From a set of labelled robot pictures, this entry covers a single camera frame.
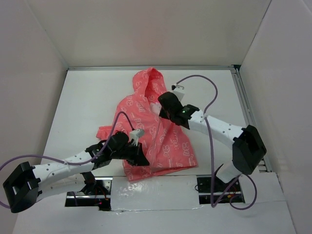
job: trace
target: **white wall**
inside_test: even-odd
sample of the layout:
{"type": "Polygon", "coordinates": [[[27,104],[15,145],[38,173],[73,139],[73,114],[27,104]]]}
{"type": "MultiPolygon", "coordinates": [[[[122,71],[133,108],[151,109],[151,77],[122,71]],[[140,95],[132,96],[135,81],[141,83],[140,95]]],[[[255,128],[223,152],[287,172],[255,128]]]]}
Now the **white wall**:
{"type": "Polygon", "coordinates": [[[304,1],[272,1],[241,76],[297,233],[311,233],[312,13],[304,1]]]}
{"type": "MultiPolygon", "coordinates": [[[[0,35],[2,164],[18,155],[43,153],[66,69],[23,0],[0,1],[0,35]]],[[[20,162],[0,172],[2,201],[2,183],[20,162]]],[[[0,207],[2,234],[12,233],[16,216],[0,207]]]]}
{"type": "Polygon", "coordinates": [[[241,64],[270,0],[27,0],[71,67],[241,64]]]}

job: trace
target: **cable connector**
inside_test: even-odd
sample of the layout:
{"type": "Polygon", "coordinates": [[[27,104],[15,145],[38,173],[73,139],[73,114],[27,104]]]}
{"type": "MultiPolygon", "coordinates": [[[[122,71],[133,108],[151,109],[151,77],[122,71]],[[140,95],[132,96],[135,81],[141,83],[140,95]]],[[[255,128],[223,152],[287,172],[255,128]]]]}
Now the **cable connector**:
{"type": "Polygon", "coordinates": [[[144,135],[144,130],[143,129],[133,130],[129,134],[130,141],[133,140],[132,144],[137,146],[139,138],[142,137],[143,135],[144,135]]]}

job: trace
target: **white floor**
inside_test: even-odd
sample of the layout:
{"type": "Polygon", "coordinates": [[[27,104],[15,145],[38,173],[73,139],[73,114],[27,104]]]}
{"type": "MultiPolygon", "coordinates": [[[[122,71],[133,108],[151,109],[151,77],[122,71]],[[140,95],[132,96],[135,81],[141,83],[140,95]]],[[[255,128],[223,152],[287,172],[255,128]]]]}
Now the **white floor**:
{"type": "MultiPolygon", "coordinates": [[[[44,155],[57,158],[66,158],[83,151],[86,147],[96,143],[96,133],[99,126],[111,125],[117,104],[126,95],[133,93],[132,77],[135,70],[89,70],[69,71],[65,85],[59,100],[56,115],[45,148],[44,155]]],[[[219,96],[215,104],[210,108],[209,115],[220,118],[226,122],[245,126],[244,115],[236,93],[235,85],[229,70],[224,71],[186,71],[177,70],[161,71],[167,87],[181,78],[191,74],[201,74],[210,77],[218,86],[219,96]]],[[[206,80],[194,78],[182,83],[186,88],[183,98],[184,104],[193,104],[203,109],[213,98],[215,91],[206,80]]],[[[180,171],[172,175],[189,175],[193,181],[195,175],[211,173],[210,147],[208,137],[185,131],[190,137],[196,157],[199,163],[197,168],[180,171]]],[[[221,143],[214,141],[215,165],[221,165],[232,157],[232,152],[221,143]]],[[[112,161],[110,165],[94,171],[96,176],[124,176],[121,161],[112,161]]],[[[275,174],[261,174],[255,172],[253,177],[259,188],[257,203],[248,211],[236,211],[229,204],[220,204],[216,208],[209,205],[190,205],[198,203],[198,197],[193,196],[193,186],[179,189],[175,184],[176,176],[167,176],[168,179],[161,182],[161,178],[153,178],[141,183],[154,188],[155,181],[166,183],[166,191],[162,195],[167,200],[156,199],[157,193],[141,192],[137,197],[131,197],[137,206],[147,207],[136,209],[132,204],[130,208],[122,209],[125,212],[100,212],[97,207],[73,207],[65,208],[65,194],[46,198],[22,212],[14,229],[15,234],[21,233],[137,233],[139,231],[149,233],[295,233],[289,215],[287,204],[279,187],[275,174]],[[182,196],[181,192],[190,193],[190,196],[182,196]],[[175,199],[183,199],[179,207],[175,199]],[[171,204],[166,208],[165,202],[171,204]]],[[[241,178],[243,194],[247,202],[253,197],[252,185],[241,178]]],[[[112,194],[112,202],[119,197],[112,194]]]]}

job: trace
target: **white print pattern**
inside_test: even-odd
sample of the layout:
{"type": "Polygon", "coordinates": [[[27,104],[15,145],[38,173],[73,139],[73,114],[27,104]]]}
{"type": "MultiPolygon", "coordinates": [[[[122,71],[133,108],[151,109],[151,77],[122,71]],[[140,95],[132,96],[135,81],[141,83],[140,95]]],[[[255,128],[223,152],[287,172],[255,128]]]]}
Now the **white print pattern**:
{"type": "Polygon", "coordinates": [[[152,83],[152,85],[153,85],[153,90],[155,92],[158,92],[158,84],[157,83],[152,83]]]}
{"type": "Polygon", "coordinates": [[[141,85],[142,81],[137,81],[136,86],[139,87],[141,85]]]}
{"type": "Polygon", "coordinates": [[[143,99],[143,101],[147,101],[147,98],[143,94],[140,94],[140,97],[143,99]]]}
{"type": "Polygon", "coordinates": [[[147,149],[147,144],[146,144],[146,141],[145,140],[143,140],[143,147],[145,148],[145,149],[147,149]]]}
{"type": "Polygon", "coordinates": [[[174,145],[174,148],[177,150],[179,149],[179,145],[177,144],[178,143],[177,130],[174,130],[173,132],[175,139],[174,140],[170,139],[170,141],[174,145]]]}
{"type": "Polygon", "coordinates": [[[162,151],[163,151],[165,157],[170,157],[169,156],[169,151],[170,151],[169,145],[163,145],[162,146],[162,151]]]}
{"type": "Polygon", "coordinates": [[[150,108],[149,108],[154,114],[159,115],[160,110],[161,110],[161,105],[159,103],[150,103],[150,108]]]}
{"type": "Polygon", "coordinates": [[[187,142],[182,143],[183,155],[190,156],[190,146],[187,142]]]}
{"type": "Polygon", "coordinates": [[[143,129],[144,130],[144,125],[141,123],[140,118],[136,118],[136,119],[134,119],[134,121],[136,122],[136,129],[143,129]]]}
{"type": "Polygon", "coordinates": [[[139,102],[136,103],[139,112],[145,112],[143,105],[139,102]]]}
{"type": "Polygon", "coordinates": [[[147,74],[146,71],[143,72],[142,77],[143,77],[143,79],[147,79],[148,78],[148,74],[147,74]]]}
{"type": "Polygon", "coordinates": [[[125,174],[127,175],[129,180],[133,180],[133,174],[131,173],[131,168],[125,168],[125,174]]]}
{"type": "Polygon", "coordinates": [[[164,129],[163,135],[161,135],[160,138],[159,138],[160,143],[162,143],[164,141],[166,135],[167,135],[167,130],[164,129]]]}
{"type": "Polygon", "coordinates": [[[194,155],[193,154],[191,154],[191,157],[189,158],[189,163],[190,163],[190,166],[192,167],[192,166],[196,166],[196,163],[195,163],[195,161],[194,161],[194,155]]]}
{"type": "Polygon", "coordinates": [[[149,100],[149,101],[154,101],[154,99],[155,99],[154,95],[148,96],[148,100],[149,100]]]}
{"type": "Polygon", "coordinates": [[[156,134],[156,127],[150,128],[150,134],[153,136],[153,139],[154,139],[155,134],[156,134]]]}
{"type": "Polygon", "coordinates": [[[145,174],[145,170],[143,168],[140,168],[140,174],[144,177],[144,174],[145,174]]]}
{"type": "Polygon", "coordinates": [[[124,129],[124,127],[122,126],[122,122],[117,122],[117,123],[116,123],[116,127],[119,128],[119,131],[122,131],[122,132],[128,134],[128,133],[127,133],[127,130],[124,129]]]}
{"type": "Polygon", "coordinates": [[[148,154],[152,156],[152,152],[154,152],[155,149],[156,149],[156,144],[150,147],[148,154]]]}
{"type": "Polygon", "coordinates": [[[126,99],[127,106],[132,106],[133,105],[132,96],[127,96],[126,99]]]}

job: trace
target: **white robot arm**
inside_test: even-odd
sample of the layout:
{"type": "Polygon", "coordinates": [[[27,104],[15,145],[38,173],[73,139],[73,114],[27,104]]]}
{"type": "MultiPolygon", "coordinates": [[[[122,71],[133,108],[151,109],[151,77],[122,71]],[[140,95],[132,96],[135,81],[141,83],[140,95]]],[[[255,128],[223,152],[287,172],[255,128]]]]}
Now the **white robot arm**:
{"type": "Polygon", "coordinates": [[[112,159],[124,159],[132,166],[148,166],[142,144],[142,129],[112,135],[104,148],[100,141],[85,151],[60,162],[31,166],[21,163],[3,183],[11,212],[24,211],[45,197],[65,192],[83,192],[86,195],[97,187],[106,190],[95,180],[92,170],[108,165],[112,159]]]}
{"type": "Polygon", "coordinates": [[[159,116],[190,130],[209,135],[207,118],[212,137],[233,151],[233,159],[222,165],[216,176],[224,183],[230,182],[240,174],[250,175],[267,152],[257,129],[251,125],[246,128],[226,123],[192,105],[182,106],[184,87],[173,85],[172,92],[159,96],[162,108],[159,116]]]}

